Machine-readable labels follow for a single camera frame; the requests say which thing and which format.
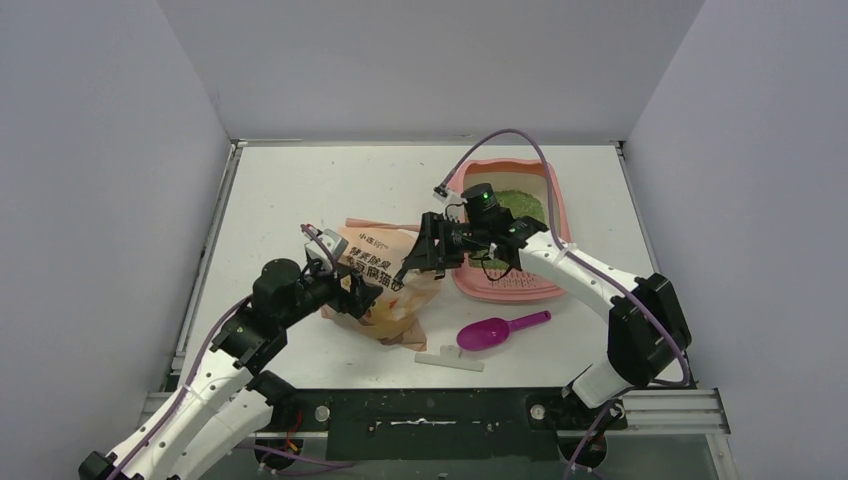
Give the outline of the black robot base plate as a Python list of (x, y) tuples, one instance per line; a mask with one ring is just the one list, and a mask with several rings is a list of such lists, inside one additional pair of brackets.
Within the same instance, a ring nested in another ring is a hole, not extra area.
[(592, 424), (589, 454), (627, 427), (624, 405), (590, 409), (557, 387), (300, 389), (253, 434), (262, 446), (323, 445), (333, 461), (569, 457)]

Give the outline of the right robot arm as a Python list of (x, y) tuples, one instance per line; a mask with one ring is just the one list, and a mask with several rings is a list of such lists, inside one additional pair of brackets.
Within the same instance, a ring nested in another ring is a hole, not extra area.
[(394, 279), (401, 283), (410, 271), (443, 277), (471, 255), (486, 253), (513, 270), (553, 283), (595, 311), (607, 324), (607, 347), (569, 384), (562, 412), (570, 424), (590, 425), (602, 404), (655, 382), (673, 361), (686, 361), (692, 335), (673, 284), (664, 275), (622, 271), (566, 243), (553, 227), (532, 217), (514, 217), (488, 183), (467, 188), (459, 199), (464, 221), (422, 214), (418, 237)]

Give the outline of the beige cat litter bag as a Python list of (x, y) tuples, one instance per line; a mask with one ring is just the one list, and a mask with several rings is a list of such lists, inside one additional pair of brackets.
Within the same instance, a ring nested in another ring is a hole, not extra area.
[(366, 282), (382, 288), (368, 311), (356, 319), (329, 306), (321, 315), (383, 345), (400, 345), (416, 352), (427, 349), (427, 337), (418, 315), (440, 292), (442, 283), (432, 272), (407, 273), (395, 279), (419, 232), (411, 224), (391, 224), (348, 218), (338, 233), (348, 241), (341, 264), (359, 271)]

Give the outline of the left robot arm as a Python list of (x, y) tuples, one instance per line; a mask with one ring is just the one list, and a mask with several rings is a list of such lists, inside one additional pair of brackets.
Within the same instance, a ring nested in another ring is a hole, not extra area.
[(287, 330), (329, 305), (362, 317), (382, 294), (347, 267), (267, 263), (252, 293), (216, 323), (185, 382), (126, 440), (81, 463), (82, 479), (198, 479), (252, 433), (295, 419), (294, 387), (267, 370)]

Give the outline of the white bag clip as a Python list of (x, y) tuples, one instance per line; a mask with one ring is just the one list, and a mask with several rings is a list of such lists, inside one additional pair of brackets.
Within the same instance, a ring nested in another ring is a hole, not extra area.
[(460, 350), (450, 346), (443, 346), (438, 354), (418, 352), (414, 356), (414, 362), (422, 365), (478, 373), (483, 372), (485, 368), (483, 362), (463, 358)]

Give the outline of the purple litter scoop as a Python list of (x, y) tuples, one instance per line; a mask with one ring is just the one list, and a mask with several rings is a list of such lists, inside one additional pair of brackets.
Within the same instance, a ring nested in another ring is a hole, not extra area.
[(457, 345), (467, 351), (483, 351), (505, 343), (518, 331), (550, 321), (548, 310), (521, 316), (512, 320), (491, 317), (463, 327), (457, 334)]

